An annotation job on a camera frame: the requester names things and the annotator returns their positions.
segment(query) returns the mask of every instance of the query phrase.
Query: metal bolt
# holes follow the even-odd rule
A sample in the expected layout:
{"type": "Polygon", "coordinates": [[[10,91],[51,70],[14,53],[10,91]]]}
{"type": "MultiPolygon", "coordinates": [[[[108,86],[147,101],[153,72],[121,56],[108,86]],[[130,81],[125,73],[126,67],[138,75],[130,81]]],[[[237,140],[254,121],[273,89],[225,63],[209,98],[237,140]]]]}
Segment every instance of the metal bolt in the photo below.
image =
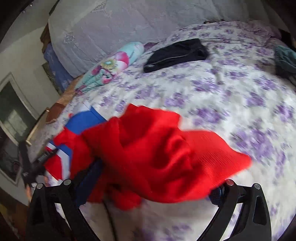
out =
{"type": "Polygon", "coordinates": [[[260,184],[258,184],[258,183],[255,183],[255,184],[254,184],[254,187],[255,187],[256,189],[258,189],[258,190],[261,188],[260,184]]]}
{"type": "Polygon", "coordinates": [[[39,183],[37,186],[36,186],[37,189],[41,189],[43,188],[43,183],[39,183]]]}
{"type": "Polygon", "coordinates": [[[71,180],[70,179],[67,179],[64,181],[64,185],[65,186],[69,186],[71,184],[71,180]]]}
{"type": "Polygon", "coordinates": [[[234,181],[231,180],[231,179],[227,179],[227,180],[226,180],[226,184],[227,184],[228,186],[233,186],[234,181]]]}

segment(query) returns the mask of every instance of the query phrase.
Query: red garment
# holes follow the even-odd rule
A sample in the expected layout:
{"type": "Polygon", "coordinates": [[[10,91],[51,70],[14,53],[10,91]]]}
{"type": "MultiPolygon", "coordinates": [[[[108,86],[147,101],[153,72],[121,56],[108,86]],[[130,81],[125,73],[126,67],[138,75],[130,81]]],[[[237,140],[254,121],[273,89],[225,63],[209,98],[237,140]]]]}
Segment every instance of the red garment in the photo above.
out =
{"type": "Polygon", "coordinates": [[[57,153],[44,165],[46,170],[57,180],[73,179],[79,171],[87,169],[94,161],[92,151],[85,140],[67,128],[64,128],[53,139],[53,143],[58,148],[67,145],[72,150],[70,160],[63,160],[57,153]]]}
{"type": "Polygon", "coordinates": [[[105,192],[128,210],[141,198],[175,203],[206,197],[231,175],[251,164],[210,131],[181,131],[180,115],[130,104],[120,118],[82,133],[105,167],[90,196],[105,192]]]}

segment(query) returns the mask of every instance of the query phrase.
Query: white wall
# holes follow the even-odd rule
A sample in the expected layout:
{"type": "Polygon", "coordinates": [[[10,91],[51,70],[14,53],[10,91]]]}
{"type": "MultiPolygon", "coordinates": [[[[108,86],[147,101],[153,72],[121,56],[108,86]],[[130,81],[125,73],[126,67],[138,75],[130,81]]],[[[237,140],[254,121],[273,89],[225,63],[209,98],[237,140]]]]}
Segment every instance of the white wall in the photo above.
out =
{"type": "Polygon", "coordinates": [[[25,98],[41,114],[59,98],[42,68],[40,36],[44,26],[26,34],[0,53],[0,80],[12,73],[25,98]]]}
{"type": "MultiPolygon", "coordinates": [[[[55,2],[35,0],[32,7],[19,15],[0,44],[0,81],[11,72],[23,95],[38,114],[59,98],[42,68],[46,61],[40,41],[49,11],[55,2]]],[[[13,198],[28,204],[21,178],[16,186],[0,173],[0,187],[13,198]]]]}
{"type": "Polygon", "coordinates": [[[32,6],[28,6],[13,22],[0,43],[0,52],[12,43],[32,32],[45,26],[48,22],[49,12],[57,0],[35,0],[32,6]]]}

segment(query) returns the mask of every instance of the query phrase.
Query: white bedsheet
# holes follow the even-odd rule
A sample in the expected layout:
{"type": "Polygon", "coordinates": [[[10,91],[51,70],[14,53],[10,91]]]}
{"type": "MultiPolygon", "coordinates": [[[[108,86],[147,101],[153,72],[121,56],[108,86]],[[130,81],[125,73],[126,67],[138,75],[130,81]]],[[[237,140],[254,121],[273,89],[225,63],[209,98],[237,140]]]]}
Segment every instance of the white bedsheet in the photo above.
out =
{"type": "MultiPolygon", "coordinates": [[[[213,130],[252,157],[252,166],[232,179],[238,185],[261,184],[277,240],[296,213],[296,93],[293,85],[274,75],[273,46],[282,44],[277,37],[276,31],[257,21],[191,25],[173,32],[113,82],[75,97],[57,122],[40,133],[30,157],[85,99],[106,119],[120,116],[128,103],[175,111],[183,117],[180,128],[213,130]],[[210,53],[207,60],[142,73],[152,51],[190,38],[201,39],[210,53]]],[[[120,241],[193,241],[217,210],[207,199],[178,204],[143,201],[141,208],[129,212],[109,207],[120,241]]],[[[102,241],[112,240],[100,204],[87,203],[81,211],[102,241]]],[[[230,235],[238,213],[239,207],[222,240],[230,235]]]]}

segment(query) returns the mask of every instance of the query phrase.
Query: black cloth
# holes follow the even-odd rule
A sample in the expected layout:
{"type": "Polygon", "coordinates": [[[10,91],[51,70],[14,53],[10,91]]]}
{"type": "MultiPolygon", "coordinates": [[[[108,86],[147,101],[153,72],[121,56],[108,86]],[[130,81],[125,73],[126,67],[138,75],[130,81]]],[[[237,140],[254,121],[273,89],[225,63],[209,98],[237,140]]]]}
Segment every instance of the black cloth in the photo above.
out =
{"type": "Polygon", "coordinates": [[[205,60],[208,55],[199,39],[180,41],[156,50],[145,64],[144,72],[149,73],[189,61],[205,60]]]}
{"type": "Polygon", "coordinates": [[[293,46],[292,43],[292,36],[289,32],[284,31],[279,28],[279,31],[281,33],[281,41],[286,44],[290,49],[292,49],[294,52],[296,52],[296,48],[293,46]]]}

